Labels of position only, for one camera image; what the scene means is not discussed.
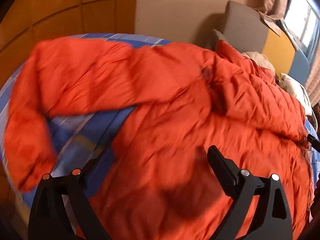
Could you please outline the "orange quilted down jacket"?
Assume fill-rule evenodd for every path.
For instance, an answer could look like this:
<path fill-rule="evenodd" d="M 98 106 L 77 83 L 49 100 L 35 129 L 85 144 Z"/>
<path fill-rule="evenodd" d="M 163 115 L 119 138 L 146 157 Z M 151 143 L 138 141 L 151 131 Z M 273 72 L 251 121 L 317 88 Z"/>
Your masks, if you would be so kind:
<path fill-rule="evenodd" d="M 48 119 L 127 107 L 116 162 L 90 199 L 112 238 L 208 239 L 231 205 L 206 158 L 212 145 L 256 176 L 280 176 L 300 236 L 313 199 L 304 108 L 225 41 L 216 51 L 39 43 L 14 84 L 4 134 L 16 189 L 32 190 L 57 164 Z"/>

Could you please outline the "pink patterned right curtain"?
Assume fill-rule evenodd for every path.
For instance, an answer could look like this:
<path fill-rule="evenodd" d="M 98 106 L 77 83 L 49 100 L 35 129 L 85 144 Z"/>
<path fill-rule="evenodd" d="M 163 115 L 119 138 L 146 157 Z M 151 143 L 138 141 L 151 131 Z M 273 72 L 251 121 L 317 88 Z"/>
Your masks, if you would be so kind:
<path fill-rule="evenodd" d="M 312 68 L 305 84 L 311 106 L 315 106 L 319 102 L 319 83 L 320 83 L 320 55 L 319 49 L 317 50 L 312 62 Z"/>

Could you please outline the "white printed pillow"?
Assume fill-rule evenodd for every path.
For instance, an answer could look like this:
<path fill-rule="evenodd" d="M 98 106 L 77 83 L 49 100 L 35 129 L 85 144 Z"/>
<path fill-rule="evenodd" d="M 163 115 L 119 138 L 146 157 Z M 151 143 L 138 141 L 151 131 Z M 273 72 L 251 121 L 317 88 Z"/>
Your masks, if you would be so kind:
<path fill-rule="evenodd" d="M 304 107 L 305 114 L 307 116 L 312 116 L 311 102 L 307 91 L 302 84 L 300 84 L 291 76 L 281 73 L 278 85 L 300 102 L 300 104 Z"/>

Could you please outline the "blue plaid bed sheet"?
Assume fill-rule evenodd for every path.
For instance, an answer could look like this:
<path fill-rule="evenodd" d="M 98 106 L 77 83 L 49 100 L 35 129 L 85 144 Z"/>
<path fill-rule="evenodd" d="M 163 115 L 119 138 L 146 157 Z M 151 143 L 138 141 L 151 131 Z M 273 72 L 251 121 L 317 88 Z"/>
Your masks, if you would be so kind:
<path fill-rule="evenodd" d="M 114 33 L 81 34 L 69 37 L 81 39 L 98 38 L 105 41 L 125 42 L 130 44 L 133 48 L 140 48 L 143 46 L 163 46 L 171 42 L 145 35 Z M 19 235 L 21 239 L 28 239 L 30 208 L 36 193 L 36 187 L 32 191 L 26 193 L 15 190 L 11 179 L 9 179 L 10 175 L 7 170 L 7 160 L 3 145 L 3 135 L 7 124 L 7 112 L 11 91 L 22 66 L 23 65 L 17 68 L 1 88 L 1 168 L 6 172 L 11 187 L 9 190 L 9 199 L 13 202 L 13 197 L 15 197 L 15 204 L 10 204 L 12 206 L 12 211 L 14 209 L 14 215 L 12 215 L 12 218 L 10 219 L 12 230 L 15 231 L 14 234 Z M 89 181 L 93 183 L 89 185 L 88 189 L 85 191 L 85 196 L 87 198 L 95 195 L 114 160 L 113 152 L 108 149 L 108 146 L 133 109 L 134 107 L 129 107 L 116 111 L 98 112 L 90 115 L 57 116 L 52 120 L 49 120 L 48 125 L 52 135 L 53 145 L 59 158 L 56 167 L 51 173 L 52 176 L 65 176 L 75 168 L 83 168 L 89 159 L 96 158 L 100 153 L 103 153 L 101 162 L 89 178 Z M 63 196 L 63 202 L 75 232 L 76 219 L 67 196 Z"/>

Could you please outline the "cream quilted garment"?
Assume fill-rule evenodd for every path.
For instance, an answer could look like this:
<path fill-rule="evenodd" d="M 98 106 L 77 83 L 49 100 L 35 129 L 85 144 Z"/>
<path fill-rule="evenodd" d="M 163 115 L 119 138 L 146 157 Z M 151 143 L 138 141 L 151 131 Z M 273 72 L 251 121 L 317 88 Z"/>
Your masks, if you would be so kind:
<path fill-rule="evenodd" d="M 273 66 L 273 64 L 268 60 L 268 58 L 257 51 L 247 51 L 242 53 L 242 55 L 248 59 L 253 60 L 257 65 L 271 70 L 274 74 L 276 73 L 276 70 Z"/>

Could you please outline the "window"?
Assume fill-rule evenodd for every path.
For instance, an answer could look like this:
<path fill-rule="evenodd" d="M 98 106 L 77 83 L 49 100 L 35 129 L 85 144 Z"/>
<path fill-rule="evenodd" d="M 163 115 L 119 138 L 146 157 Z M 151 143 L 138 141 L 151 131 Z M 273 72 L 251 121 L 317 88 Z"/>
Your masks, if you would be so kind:
<path fill-rule="evenodd" d="M 319 41 L 319 20 L 307 0 L 288 0 L 284 22 L 297 46 L 312 63 Z"/>

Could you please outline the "grey yellow blue headboard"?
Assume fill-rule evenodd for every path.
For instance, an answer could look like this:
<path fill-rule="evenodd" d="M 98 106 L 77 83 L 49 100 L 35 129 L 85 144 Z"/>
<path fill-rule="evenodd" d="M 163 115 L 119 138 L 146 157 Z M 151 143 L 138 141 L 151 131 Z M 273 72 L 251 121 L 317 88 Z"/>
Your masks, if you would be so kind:
<path fill-rule="evenodd" d="M 214 30 L 214 34 L 241 53 L 256 51 L 265 55 L 277 75 L 285 73 L 306 84 L 310 64 L 304 53 L 293 45 L 284 31 L 277 35 L 270 29 L 256 10 L 236 1 L 228 1 L 222 29 Z"/>

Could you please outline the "wooden wardrobe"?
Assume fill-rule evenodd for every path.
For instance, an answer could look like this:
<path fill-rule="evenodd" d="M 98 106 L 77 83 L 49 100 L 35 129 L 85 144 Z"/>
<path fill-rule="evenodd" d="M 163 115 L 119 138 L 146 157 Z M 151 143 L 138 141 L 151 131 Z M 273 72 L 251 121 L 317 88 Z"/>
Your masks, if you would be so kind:
<path fill-rule="evenodd" d="M 15 0 L 1 21 L 1 84 L 42 40 L 135 32 L 136 0 Z"/>

